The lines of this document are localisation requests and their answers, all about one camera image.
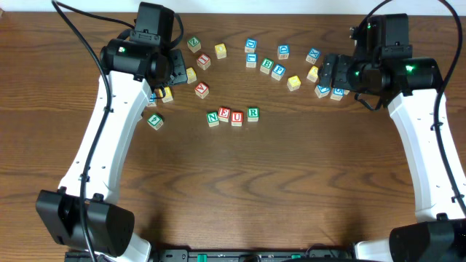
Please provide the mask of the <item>green N block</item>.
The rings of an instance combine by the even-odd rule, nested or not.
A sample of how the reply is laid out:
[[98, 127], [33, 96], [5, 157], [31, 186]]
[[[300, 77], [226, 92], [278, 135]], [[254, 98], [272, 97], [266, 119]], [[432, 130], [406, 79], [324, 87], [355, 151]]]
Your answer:
[[206, 118], [209, 127], [215, 127], [219, 125], [218, 113], [216, 111], [207, 113]]

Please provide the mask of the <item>red E block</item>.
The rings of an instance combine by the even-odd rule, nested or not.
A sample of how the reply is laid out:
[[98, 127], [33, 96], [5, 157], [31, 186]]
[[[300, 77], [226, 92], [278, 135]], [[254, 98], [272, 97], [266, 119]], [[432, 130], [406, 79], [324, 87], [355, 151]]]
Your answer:
[[231, 114], [231, 109], [226, 107], [220, 107], [218, 109], [218, 119], [221, 122], [229, 122], [229, 117]]

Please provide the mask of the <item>red U block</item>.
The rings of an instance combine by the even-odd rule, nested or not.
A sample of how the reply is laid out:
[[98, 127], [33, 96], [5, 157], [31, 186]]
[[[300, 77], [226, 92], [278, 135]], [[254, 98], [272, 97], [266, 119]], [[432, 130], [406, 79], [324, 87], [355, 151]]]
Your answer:
[[231, 125], [234, 127], [241, 127], [243, 123], [243, 112], [233, 111], [231, 115]]

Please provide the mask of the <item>green R block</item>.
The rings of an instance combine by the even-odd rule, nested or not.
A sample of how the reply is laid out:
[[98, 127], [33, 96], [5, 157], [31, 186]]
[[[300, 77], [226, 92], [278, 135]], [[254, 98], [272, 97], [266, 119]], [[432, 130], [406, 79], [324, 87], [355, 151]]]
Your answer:
[[248, 108], [248, 122], [257, 122], [259, 120], [259, 108]]

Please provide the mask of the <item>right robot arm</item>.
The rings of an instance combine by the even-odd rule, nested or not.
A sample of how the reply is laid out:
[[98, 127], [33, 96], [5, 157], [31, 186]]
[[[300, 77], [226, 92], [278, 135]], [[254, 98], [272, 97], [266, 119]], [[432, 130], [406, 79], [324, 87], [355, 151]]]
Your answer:
[[375, 95], [400, 134], [415, 193], [416, 223], [354, 246], [359, 261], [463, 261], [465, 174], [432, 58], [413, 57], [405, 14], [367, 17], [352, 30], [352, 55], [328, 54], [319, 90]]

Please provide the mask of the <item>yellow S block left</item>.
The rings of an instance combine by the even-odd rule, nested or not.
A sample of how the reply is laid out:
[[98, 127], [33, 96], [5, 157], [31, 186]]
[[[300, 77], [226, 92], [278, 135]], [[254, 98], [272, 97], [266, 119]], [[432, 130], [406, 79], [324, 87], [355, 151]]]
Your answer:
[[192, 67], [186, 69], [186, 75], [187, 75], [187, 82], [186, 82], [187, 84], [191, 84], [193, 82], [196, 82], [197, 74], [196, 74], [195, 70]]

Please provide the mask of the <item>blue 5 block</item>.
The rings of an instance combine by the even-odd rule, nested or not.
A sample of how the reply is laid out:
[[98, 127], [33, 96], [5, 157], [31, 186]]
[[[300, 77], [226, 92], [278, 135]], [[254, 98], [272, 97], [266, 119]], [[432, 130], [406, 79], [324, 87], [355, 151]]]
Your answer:
[[344, 97], [344, 90], [339, 88], [333, 88], [331, 90], [332, 100], [341, 100]]

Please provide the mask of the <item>yellow S block right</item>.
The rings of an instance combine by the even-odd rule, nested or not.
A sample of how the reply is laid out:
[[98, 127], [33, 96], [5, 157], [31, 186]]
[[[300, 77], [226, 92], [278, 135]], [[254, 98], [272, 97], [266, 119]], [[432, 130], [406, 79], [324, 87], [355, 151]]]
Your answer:
[[317, 66], [312, 66], [307, 74], [307, 79], [315, 83], [318, 80], [318, 71], [319, 68]]

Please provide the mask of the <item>blue X block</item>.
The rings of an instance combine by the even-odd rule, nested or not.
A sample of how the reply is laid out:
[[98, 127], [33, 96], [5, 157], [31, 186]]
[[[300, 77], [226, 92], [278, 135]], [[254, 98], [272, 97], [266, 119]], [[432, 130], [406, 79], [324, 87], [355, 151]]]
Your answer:
[[310, 51], [308, 52], [307, 57], [306, 57], [305, 60], [308, 63], [316, 64], [317, 60], [320, 57], [320, 54], [321, 54], [320, 50], [315, 49], [315, 48], [311, 48]]

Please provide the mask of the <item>green Z block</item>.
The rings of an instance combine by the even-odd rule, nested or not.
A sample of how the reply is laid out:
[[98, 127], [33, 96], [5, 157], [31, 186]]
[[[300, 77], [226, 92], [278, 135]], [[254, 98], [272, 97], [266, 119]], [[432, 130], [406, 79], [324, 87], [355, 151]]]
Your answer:
[[187, 40], [187, 46], [193, 53], [198, 52], [202, 48], [201, 41], [196, 36]]

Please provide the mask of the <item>blue L block left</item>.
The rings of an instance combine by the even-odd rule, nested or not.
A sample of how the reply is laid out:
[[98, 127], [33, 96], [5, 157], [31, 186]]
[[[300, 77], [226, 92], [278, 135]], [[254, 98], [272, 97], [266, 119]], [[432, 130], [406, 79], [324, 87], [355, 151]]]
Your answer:
[[156, 107], [157, 106], [157, 96], [156, 96], [155, 93], [151, 94], [147, 106], [148, 107]]

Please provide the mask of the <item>plain yellow block centre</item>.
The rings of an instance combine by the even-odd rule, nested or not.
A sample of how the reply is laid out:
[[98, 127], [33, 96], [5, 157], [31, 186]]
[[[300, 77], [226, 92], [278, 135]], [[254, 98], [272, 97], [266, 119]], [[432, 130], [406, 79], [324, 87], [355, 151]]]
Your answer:
[[292, 92], [299, 89], [301, 86], [301, 80], [298, 76], [291, 76], [287, 80], [287, 87]]

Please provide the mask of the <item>blue P block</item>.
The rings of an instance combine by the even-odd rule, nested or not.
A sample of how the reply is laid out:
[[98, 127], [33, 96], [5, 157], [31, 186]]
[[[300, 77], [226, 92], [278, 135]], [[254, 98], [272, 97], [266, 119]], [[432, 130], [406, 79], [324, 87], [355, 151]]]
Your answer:
[[272, 70], [271, 77], [275, 80], [280, 81], [281, 78], [283, 78], [284, 74], [285, 74], [285, 67], [283, 65], [276, 64]]

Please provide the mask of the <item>green B block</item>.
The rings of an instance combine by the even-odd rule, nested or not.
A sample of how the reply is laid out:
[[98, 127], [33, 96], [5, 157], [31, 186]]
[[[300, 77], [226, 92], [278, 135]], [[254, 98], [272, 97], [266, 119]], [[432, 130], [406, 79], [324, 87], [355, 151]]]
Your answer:
[[274, 65], [274, 61], [269, 58], [264, 58], [261, 62], [260, 72], [264, 74], [270, 74]]

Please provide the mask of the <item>blue D block top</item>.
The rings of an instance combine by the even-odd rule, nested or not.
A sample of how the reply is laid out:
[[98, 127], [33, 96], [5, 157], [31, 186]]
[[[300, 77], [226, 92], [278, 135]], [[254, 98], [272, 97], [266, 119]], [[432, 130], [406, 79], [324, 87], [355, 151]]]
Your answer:
[[245, 52], [254, 53], [256, 51], [257, 41], [255, 39], [247, 39], [245, 42]]

